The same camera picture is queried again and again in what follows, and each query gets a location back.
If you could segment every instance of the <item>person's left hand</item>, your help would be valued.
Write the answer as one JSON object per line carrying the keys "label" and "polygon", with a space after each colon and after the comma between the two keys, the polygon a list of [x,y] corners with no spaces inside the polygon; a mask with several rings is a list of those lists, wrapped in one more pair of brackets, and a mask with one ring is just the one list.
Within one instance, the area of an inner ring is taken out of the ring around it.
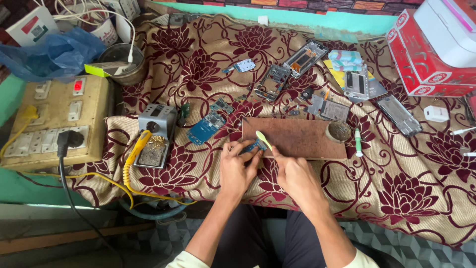
{"label": "person's left hand", "polygon": [[258,172],[257,166],[263,151],[258,147],[251,152],[239,155],[241,150],[255,141],[248,140],[239,143],[237,141],[225,143],[220,158],[220,194],[240,201],[249,184]]}

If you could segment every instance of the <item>tiled floor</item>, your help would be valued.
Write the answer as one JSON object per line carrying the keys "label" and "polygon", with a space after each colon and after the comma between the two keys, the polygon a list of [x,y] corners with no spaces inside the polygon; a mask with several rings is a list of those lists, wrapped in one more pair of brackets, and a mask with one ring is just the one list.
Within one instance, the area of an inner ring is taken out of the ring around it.
{"label": "tiled floor", "polygon": [[[167,226],[136,234],[122,235],[118,246],[174,256],[183,251],[203,219],[185,219]],[[340,222],[350,239],[392,255],[406,268],[476,268],[476,241],[465,243],[460,250],[420,237],[390,231],[363,221]],[[277,254],[284,252],[285,219],[264,219]]]}

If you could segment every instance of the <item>white power adapter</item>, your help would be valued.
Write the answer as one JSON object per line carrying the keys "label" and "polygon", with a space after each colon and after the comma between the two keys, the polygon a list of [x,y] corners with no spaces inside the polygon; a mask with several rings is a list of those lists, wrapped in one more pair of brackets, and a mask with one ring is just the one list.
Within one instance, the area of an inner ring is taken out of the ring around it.
{"label": "white power adapter", "polygon": [[428,106],[423,109],[425,118],[430,121],[444,122],[449,120],[448,110],[446,108]]}

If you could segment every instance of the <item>hand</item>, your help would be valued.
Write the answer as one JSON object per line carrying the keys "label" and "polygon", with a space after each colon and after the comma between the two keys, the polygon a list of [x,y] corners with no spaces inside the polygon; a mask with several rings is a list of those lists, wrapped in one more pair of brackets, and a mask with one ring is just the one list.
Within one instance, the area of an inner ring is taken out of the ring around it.
{"label": "hand", "polygon": [[[259,159],[263,155],[263,151],[258,147],[253,148],[251,152],[238,155],[243,148],[253,144],[253,140],[239,143],[237,141],[225,143],[220,158],[220,195],[224,195],[241,201],[241,198],[248,190],[251,180],[258,172]],[[251,160],[248,167],[245,162]]]}
{"label": "hand", "polygon": [[272,152],[279,166],[278,184],[294,199],[302,212],[311,218],[323,212],[323,209],[328,211],[328,200],[311,164],[302,157],[285,157],[275,146]]}

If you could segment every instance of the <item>dark trousers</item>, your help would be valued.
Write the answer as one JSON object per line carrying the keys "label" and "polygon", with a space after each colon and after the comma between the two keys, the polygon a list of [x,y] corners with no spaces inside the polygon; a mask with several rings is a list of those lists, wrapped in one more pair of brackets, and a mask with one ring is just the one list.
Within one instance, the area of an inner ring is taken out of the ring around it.
{"label": "dark trousers", "polygon": [[[326,267],[316,229],[302,212],[287,212],[285,254],[283,268]],[[225,226],[211,267],[277,267],[272,258],[254,207],[239,205]]]}

